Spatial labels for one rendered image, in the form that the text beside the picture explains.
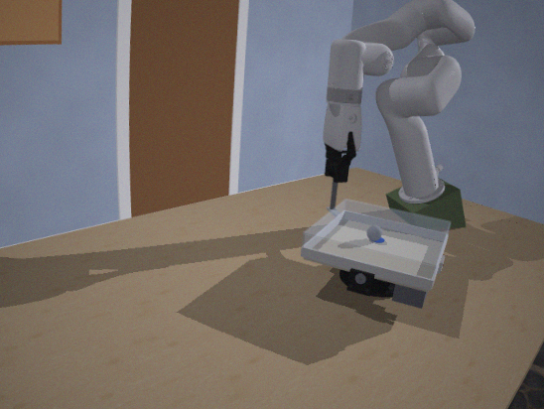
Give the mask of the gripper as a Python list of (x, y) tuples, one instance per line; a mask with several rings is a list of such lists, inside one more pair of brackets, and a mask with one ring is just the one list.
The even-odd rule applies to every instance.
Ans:
[[(324, 124), (323, 140), (329, 145), (327, 147), (325, 144), (327, 150), (325, 176), (330, 177), (328, 173), (329, 163), (335, 161), (338, 157), (338, 163), (335, 165), (334, 182), (346, 183), (350, 161), (360, 149), (361, 103), (342, 103), (329, 100), (326, 102), (332, 102), (333, 104), (328, 103), (327, 105)], [(347, 150), (343, 150), (343, 148), (347, 148)], [(346, 153), (346, 155), (341, 157), (341, 153)]]

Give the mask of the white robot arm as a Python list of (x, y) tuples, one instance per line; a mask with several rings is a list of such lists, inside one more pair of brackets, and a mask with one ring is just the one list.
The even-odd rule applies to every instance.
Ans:
[(387, 74), (394, 61), (391, 51), (406, 48), (417, 38), (418, 54), (400, 77), (384, 81), (375, 93), (403, 186), (399, 198), (407, 204), (432, 201), (445, 190), (443, 181), (436, 181), (443, 166), (434, 165), (420, 116), (439, 114), (461, 84), (459, 63), (439, 46), (467, 42), (474, 34), (473, 18), (453, 0), (412, 0), (387, 19), (357, 28), (331, 44), (327, 100), (359, 104), (363, 75)]

